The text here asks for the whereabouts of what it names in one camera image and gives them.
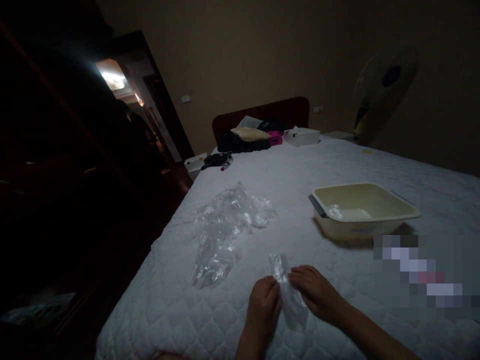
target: door frame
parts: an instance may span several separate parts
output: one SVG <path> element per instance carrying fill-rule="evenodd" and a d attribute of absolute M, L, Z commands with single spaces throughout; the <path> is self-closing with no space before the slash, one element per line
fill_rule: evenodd
<path fill-rule="evenodd" d="M 147 43 L 147 39 L 145 39 L 144 33 L 141 30 L 131 32 L 112 39 L 108 43 L 99 46 L 97 51 L 99 58 L 96 61 L 101 61 L 107 58 L 115 58 L 138 49 L 145 51 L 155 73 L 150 76 L 145 76 L 143 80 L 150 91 L 165 127 L 168 130 L 168 133 L 170 134 L 170 137 L 175 144 L 175 147 L 178 150 L 182 160 L 185 161 L 186 159 L 192 158 L 194 156 L 192 146 L 190 145 L 190 141 L 185 133 L 177 111 L 175 110 L 172 98 L 170 97 L 167 87 L 165 86 L 164 80 L 160 74 L 159 68 L 157 67 L 154 56 L 150 51 L 150 47 Z M 158 81 L 159 91 L 155 91 L 153 89 L 151 86 L 151 80 Z"/>

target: dark wooden cabinet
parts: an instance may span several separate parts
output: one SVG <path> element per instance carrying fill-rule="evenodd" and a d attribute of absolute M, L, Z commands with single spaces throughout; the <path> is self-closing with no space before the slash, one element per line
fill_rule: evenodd
<path fill-rule="evenodd" d="M 0 313 L 76 295 L 48 326 L 0 324 L 0 338 L 49 357 L 138 246 L 132 224 L 155 215 L 164 180 L 90 61 L 112 34 L 95 2 L 23 6 L 0 22 Z"/>

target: beige plastic basin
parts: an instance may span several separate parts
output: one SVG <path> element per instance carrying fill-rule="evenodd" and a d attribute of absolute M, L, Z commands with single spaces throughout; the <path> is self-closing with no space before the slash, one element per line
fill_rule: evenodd
<path fill-rule="evenodd" d="M 308 198 L 315 219 L 333 240 L 390 234 L 406 219 L 420 216 L 414 205 L 370 182 L 318 187 Z"/>

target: tissue box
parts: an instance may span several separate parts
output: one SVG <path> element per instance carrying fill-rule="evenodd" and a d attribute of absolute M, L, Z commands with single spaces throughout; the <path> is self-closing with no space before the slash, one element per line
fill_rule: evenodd
<path fill-rule="evenodd" d="M 283 133 L 283 140 L 294 147 L 318 144 L 320 142 L 320 131 L 306 127 L 294 127 Z"/>
<path fill-rule="evenodd" d="M 195 181 L 197 176 L 200 174 L 200 168 L 204 165 L 204 159 L 206 157 L 207 153 L 204 152 L 203 154 L 185 160 L 183 163 L 192 181 Z"/>

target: hand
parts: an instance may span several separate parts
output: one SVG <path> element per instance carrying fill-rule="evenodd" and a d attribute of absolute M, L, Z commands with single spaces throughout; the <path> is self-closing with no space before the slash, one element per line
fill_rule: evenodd
<path fill-rule="evenodd" d="M 279 293 L 280 284 L 273 276 L 258 280 L 251 291 L 245 330 L 255 333 L 263 341 L 273 334 L 277 326 L 281 310 Z"/>
<path fill-rule="evenodd" d="M 281 310 L 279 293 L 280 284 L 273 276 L 261 278 L 253 286 L 236 359 L 262 358 L 262 353 L 277 327 Z"/>
<path fill-rule="evenodd" d="M 290 282 L 300 290 L 305 304 L 318 318 L 338 326 L 351 305 L 332 284 L 313 266 L 292 267 Z"/>

